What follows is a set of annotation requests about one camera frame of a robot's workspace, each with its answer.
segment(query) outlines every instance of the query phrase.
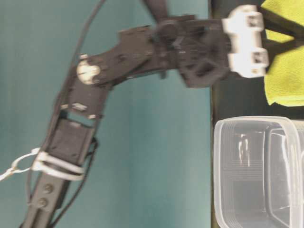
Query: black cable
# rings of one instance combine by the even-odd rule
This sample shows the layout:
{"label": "black cable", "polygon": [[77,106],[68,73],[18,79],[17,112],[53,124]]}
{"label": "black cable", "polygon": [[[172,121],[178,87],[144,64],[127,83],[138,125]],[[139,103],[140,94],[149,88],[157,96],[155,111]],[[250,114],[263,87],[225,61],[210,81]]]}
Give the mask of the black cable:
{"label": "black cable", "polygon": [[95,152],[97,150],[98,147],[98,141],[94,138],[92,143],[94,144],[93,150],[92,152],[88,153],[87,156],[90,156],[90,161],[88,163],[87,169],[85,171],[85,175],[83,180],[81,181],[81,183],[79,184],[77,190],[75,191],[74,195],[72,196],[72,198],[70,199],[70,201],[67,203],[67,205],[62,209],[62,211],[60,212],[60,214],[57,216],[57,218],[54,220],[54,222],[49,226],[49,228],[54,228],[55,225],[60,221],[60,219],[63,217],[63,215],[66,213],[66,211],[70,208],[70,206],[74,203],[75,199],[77,198],[77,196],[79,195],[81,189],[83,188],[83,186],[85,185],[85,181],[87,180],[87,177],[89,175],[90,169],[92,167],[92,163],[94,161],[94,157],[95,157]]}
{"label": "black cable", "polygon": [[[55,103],[54,112],[53,112],[53,115],[52,115],[50,123],[49,123],[49,129],[48,129],[48,132],[47,132],[46,139],[43,142],[43,144],[42,144],[42,146],[40,148],[40,151],[45,151],[46,148],[48,147],[49,143],[50,143],[51,136],[54,133],[57,121],[58,121],[58,119],[60,117],[60,113],[61,113],[61,107],[60,106],[62,105],[63,99],[66,97],[66,95],[68,93],[68,89],[71,86],[71,83],[73,82],[73,76],[74,75],[72,74],[72,71],[73,71],[73,68],[74,68],[74,63],[78,59],[78,56],[80,54],[80,50],[82,48],[83,42],[84,42],[84,40],[86,38],[86,35],[88,33],[88,30],[90,28],[90,25],[92,24],[95,16],[99,12],[99,10],[101,9],[101,7],[105,3],[105,1],[106,0],[100,0],[97,3],[97,5],[94,7],[91,15],[89,16],[89,18],[87,19],[87,21],[85,22],[85,24],[84,24],[84,26],[83,26],[83,28],[81,30],[80,38],[79,38],[79,40],[77,42],[75,51],[74,51],[73,56],[72,56],[71,63],[69,65],[67,77],[66,77],[66,79],[64,81],[64,84],[63,84],[63,86],[61,88],[61,91],[60,91],[60,93],[59,93],[59,95],[57,97],[57,102]],[[35,156],[35,158],[34,158],[34,160],[32,162],[31,167],[34,164],[34,161],[35,161],[36,157],[37,157],[37,155]],[[32,170],[29,169],[28,176],[27,176],[27,181],[26,181],[26,187],[25,187],[26,188],[27,203],[28,204],[31,202],[31,198],[32,198],[32,196],[31,196],[31,177],[32,177]]]}

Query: teal table surface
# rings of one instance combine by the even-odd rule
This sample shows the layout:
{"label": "teal table surface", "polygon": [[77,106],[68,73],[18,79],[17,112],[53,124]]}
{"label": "teal table surface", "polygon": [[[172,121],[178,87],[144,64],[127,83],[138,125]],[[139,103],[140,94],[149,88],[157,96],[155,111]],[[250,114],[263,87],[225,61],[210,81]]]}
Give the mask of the teal table surface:
{"label": "teal table surface", "polygon": [[[42,143],[95,3],[0,1],[0,172]],[[207,0],[169,0],[169,8],[173,15],[208,17]],[[117,31],[150,24],[139,0],[108,0],[82,52],[105,52],[118,43]],[[129,80],[113,90],[89,179],[58,227],[210,227],[209,89],[187,89],[176,70],[168,74],[165,80]],[[17,228],[24,219],[25,179],[21,174],[0,182],[2,228]]]}

